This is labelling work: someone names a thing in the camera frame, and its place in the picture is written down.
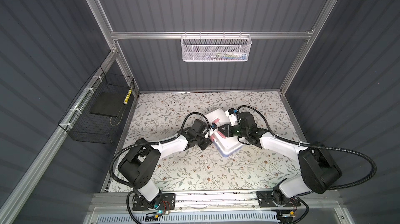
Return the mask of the white blue tool box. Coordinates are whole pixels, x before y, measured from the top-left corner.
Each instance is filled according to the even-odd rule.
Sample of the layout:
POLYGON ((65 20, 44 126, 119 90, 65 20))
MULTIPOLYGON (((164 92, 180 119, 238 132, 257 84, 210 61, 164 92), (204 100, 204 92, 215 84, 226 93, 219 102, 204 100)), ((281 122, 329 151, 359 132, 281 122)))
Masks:
POLYGON ((230 156, 244 146, 238 137, 232 134, 232 128, 238 124, 237 114, 238 111, 234 108, 226 111, 219 108, 205 115, 211 124, 211 140, 224 157, 230 156))

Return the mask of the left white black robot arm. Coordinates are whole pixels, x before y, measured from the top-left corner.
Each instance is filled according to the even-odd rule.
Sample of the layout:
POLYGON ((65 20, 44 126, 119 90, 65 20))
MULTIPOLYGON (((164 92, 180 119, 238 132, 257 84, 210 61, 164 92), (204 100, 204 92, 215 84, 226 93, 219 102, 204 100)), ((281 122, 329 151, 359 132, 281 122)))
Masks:
POLYGON ((196 119, 191 127, 182 128, 173 137, 151 145, 140 139, 126 151, 117 166, 125 178, 124 184, 133 189, 150 209, 159 208, 162 192, 152 180, 158 162, 163 158, 193 147, 205 150, 211 145, 209 121, 196 119))

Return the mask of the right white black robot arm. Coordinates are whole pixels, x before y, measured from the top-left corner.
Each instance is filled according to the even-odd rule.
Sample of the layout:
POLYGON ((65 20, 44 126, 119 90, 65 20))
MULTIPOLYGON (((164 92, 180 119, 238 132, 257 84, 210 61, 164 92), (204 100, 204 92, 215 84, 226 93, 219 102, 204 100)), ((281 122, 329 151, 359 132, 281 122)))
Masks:
POLYGON ((284 206, 291 198, 303 193, 322 194, 329 190, 342 172, 326 149, 303 147, 300 144, 290 144, 282 137, 273 135, 269 129, 259 128, 250 112, 237 114, 236 122, 226 124, 211 124, 211 129, 225 138, 236 137, 245 145, 253 145, 261 149, 272 150, 297 162, 300 174, 290 179, 284 179, 273 187, 271 198, 275 205, 284 206))

